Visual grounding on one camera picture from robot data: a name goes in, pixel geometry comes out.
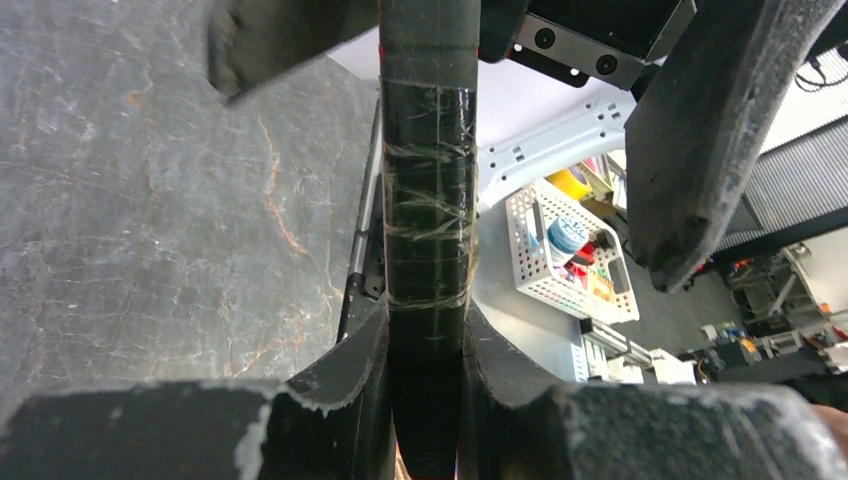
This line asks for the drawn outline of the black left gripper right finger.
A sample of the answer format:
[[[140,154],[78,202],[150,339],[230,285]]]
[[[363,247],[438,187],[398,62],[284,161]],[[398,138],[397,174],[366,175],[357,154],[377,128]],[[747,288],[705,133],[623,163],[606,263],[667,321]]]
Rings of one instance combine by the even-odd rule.
[[[477,307],[464,339],[464,479],[843,479],[809,404],[772,385],[575,383]]]

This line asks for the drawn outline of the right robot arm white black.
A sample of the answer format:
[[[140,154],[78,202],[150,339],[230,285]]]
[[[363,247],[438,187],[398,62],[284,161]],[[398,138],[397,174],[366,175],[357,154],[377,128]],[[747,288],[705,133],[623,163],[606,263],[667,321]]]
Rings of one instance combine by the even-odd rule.
[[[478,1],[218,1],[207,21],[209,83],[235,103],[375,26],[389,298],[472,286],[479,207],[588,157],[622,149],[632,249],[662,291],[715,246],[780,102],[841,1],[709,1],[628,110],[595,100],[549,148],[497,146],[479,171]]]

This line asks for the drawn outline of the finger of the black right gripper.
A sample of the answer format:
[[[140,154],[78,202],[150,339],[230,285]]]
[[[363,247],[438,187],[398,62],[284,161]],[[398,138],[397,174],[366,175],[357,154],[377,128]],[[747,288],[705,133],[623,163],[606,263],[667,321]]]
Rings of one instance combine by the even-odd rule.
[[[375,27],[375,0],[215,1],[207,80],[226,104]]]

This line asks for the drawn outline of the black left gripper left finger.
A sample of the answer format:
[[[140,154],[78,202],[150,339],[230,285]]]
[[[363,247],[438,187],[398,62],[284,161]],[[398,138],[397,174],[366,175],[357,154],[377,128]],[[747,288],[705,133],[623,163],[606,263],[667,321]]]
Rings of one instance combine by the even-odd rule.
[[[1,425],[5,479],[389,479],[388,318],[288,380],[67,387]]]

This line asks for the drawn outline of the red black utility knife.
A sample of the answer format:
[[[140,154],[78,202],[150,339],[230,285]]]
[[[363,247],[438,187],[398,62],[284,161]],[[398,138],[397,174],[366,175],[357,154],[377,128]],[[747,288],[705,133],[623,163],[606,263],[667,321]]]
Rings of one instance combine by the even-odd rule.
[[[414,479],[455,474],[476,248],[481,5],[379,5],[389,393]]]

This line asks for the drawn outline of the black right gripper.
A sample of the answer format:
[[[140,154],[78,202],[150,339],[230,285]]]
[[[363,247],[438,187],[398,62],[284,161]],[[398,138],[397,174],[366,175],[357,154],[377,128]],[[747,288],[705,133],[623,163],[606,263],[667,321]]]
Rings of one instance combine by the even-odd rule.
[[[484,1],[478,58],[629,90],[679,39],[625,125],[630,248],[673,292],[722,239],[828,22],[825,1]]]

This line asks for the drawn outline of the white perforated storage basket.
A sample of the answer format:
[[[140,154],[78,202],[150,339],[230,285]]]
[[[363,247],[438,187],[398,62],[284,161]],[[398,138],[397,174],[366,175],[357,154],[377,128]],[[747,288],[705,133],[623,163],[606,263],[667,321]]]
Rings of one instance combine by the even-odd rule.
[[[615,231],[546,180],[504,202],[518,291],[607,325],[640,313]]]

